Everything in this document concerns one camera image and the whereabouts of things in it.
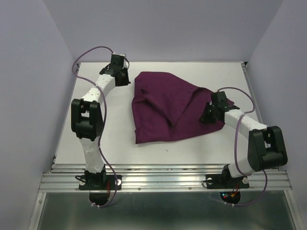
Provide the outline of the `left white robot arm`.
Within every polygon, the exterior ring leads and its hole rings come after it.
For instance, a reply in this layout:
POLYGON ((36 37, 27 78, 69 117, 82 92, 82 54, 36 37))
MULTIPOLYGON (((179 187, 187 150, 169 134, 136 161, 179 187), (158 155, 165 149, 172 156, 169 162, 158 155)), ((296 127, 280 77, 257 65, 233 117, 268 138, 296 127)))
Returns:
POLYGON ((101 106, 106 106, 106 96, 112 89, 130 84, 128 69, 126 55, 112 54, 97 81, 89 81, 91 89, 71 102, 71 130, 79 139, 85 158, 84 174, 76 177, 81 190, 117 190, 119 187, 117 176, 106 173, 109 163, 100 148, 107 114, 107 109, 101 106))

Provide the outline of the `purple surgical drape cloth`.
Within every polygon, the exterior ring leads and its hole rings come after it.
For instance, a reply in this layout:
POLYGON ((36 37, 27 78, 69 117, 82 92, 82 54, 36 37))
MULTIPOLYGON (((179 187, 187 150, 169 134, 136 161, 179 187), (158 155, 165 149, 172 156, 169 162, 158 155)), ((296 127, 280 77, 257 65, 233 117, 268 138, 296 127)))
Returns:
POLYGON ((211 94, 168 72, 141 72, 131 103, 135 143, 179 141, 221 130, 222 121, 200 121, 211 94))

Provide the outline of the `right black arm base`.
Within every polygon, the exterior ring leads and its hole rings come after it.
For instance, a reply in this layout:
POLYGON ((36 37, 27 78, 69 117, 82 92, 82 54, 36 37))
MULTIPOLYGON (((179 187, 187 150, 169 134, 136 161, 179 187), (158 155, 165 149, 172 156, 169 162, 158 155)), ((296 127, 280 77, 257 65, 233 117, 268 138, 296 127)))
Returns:
POLYGON ((228 165, 223 167, 221 173, 206 174, 205 180, 202 181, 202 186, 208 189, 247 189, 249 188, 249 183, 243 183, 243 179, 247 177, 240 176, 238 178, 233 178, 230 175, 228 165))

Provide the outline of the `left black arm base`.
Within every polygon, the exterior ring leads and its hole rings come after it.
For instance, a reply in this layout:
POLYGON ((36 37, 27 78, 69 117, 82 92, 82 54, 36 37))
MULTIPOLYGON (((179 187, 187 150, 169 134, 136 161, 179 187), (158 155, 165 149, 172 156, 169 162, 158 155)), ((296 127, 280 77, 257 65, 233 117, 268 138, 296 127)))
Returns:
POLYGON ((85 171, 83 175, 76 175, 75 179, 79 182, 79 190, 121 190, 122 175, 117 175, 117 181, 113 174, 107 174, 105 171, 91 173, 85 171))

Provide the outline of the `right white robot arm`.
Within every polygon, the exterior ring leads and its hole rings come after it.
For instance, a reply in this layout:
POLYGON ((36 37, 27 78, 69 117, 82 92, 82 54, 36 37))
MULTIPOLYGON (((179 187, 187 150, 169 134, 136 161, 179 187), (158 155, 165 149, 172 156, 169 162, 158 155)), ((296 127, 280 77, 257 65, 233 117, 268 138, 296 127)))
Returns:
POLYGON ((205 124, 224 122, 235 129, 235 141, 239 134, 248 140, 245 158, 238 159, 235 146, 235 161, 225 165, 221 173, 205 176, 203 186, 208 189, 248 188, 248 177, 253 173, 278 168, 288 162, 282 130, 250 118, 239 107, 230 104, 222 90, 211 94, 211 102, 206 104, 200 121, 205 124))

